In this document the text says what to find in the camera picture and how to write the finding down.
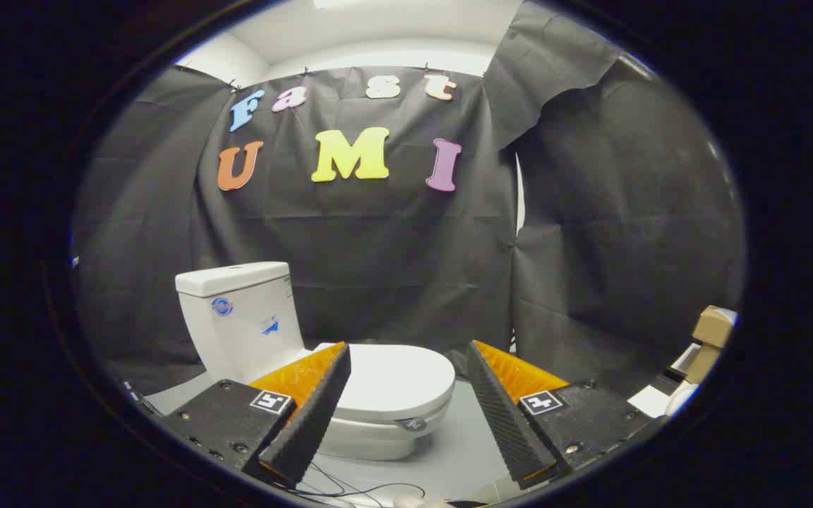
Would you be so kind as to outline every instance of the toilet lid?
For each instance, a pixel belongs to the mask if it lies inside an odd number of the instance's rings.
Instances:
[[[351,376],[335,418],[393,421],[426,414],[454,389],[454,366],[442,354],[411,345],[350,344]]]

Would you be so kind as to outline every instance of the blue circular sticker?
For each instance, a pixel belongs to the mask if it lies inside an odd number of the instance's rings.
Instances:
[[[217,315],[228,315],[234,310],[234,306],[225,298],[212,300],[212,309]]]

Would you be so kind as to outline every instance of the orange letter u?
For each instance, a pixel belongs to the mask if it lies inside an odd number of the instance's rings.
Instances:
[[[243,171],[238,176],[233,176],[233,173],[234,159],[240,148],[233,147],[222,150],[222,153],[219,154],[219,176],[217,177],[219,189],[232,191],[245,186],[246,182],[249,182],[255,168],[255,155],[258,154],[262,144],[262,141],[254,141],[244,145],[243,149],[246,152],[246,158],[243,163]]]

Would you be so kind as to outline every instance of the toilet tank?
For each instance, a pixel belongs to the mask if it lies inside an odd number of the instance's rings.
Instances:
[[[302,353],[287,263],[187,272],[174,278],[174,286],[193,344],[213,379],[254,382]]]

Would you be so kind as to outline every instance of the white ceiling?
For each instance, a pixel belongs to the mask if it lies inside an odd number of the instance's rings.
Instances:
[[[498,45],[523,0],[287,0],[230,32],[269,64],[379,39],[456,39]]]

